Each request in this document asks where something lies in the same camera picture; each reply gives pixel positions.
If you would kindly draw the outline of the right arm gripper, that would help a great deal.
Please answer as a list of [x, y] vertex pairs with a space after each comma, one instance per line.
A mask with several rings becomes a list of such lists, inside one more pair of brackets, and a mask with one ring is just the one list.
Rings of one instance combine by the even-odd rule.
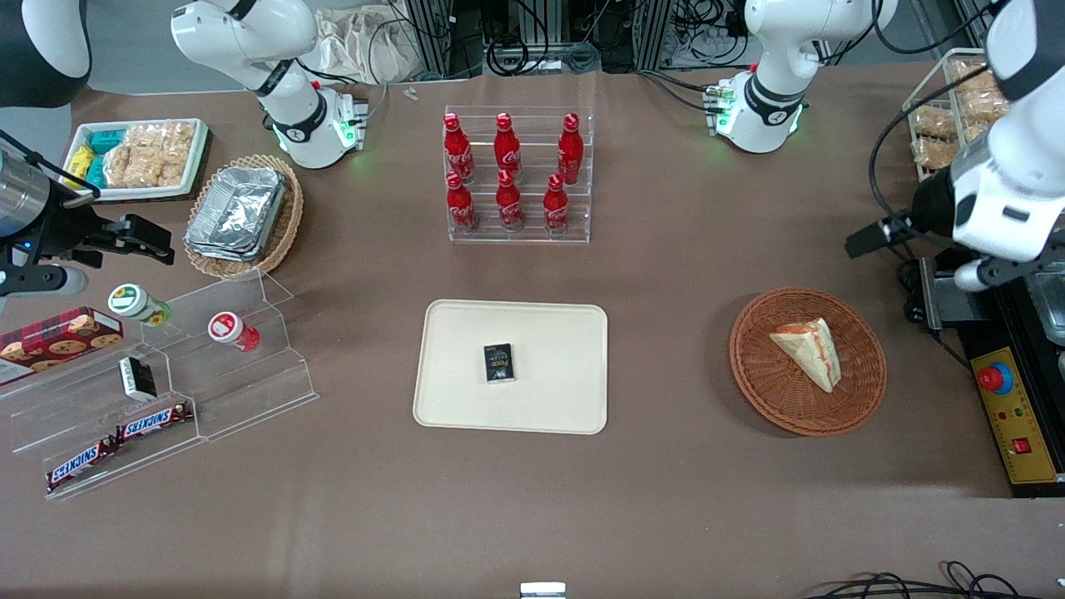
[[[166, 266], [174, 265], [171, 232], [138, 215], [106, 221], [96, 215], [96, 197], [67, 187], [42, 191], [2, 189], [2, 272], [58, 259], [91, 269], [103, 266], [104, 253], [141, 255]], [[87, 241], [104, 231], [111, 242]]]

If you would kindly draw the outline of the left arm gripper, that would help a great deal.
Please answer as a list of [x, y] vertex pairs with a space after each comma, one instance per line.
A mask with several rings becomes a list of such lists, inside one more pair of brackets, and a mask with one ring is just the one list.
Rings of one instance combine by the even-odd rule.
[[849, 234], [845, 239], [845, 253], [856, 259], [875, 250], [890, 249], [899, 242], [899, 236], [919, 236], [935, 243], [954, 245], [954, 217], [952, 171], [936, 171], [918, 183], [910, 209], [894, 211]]

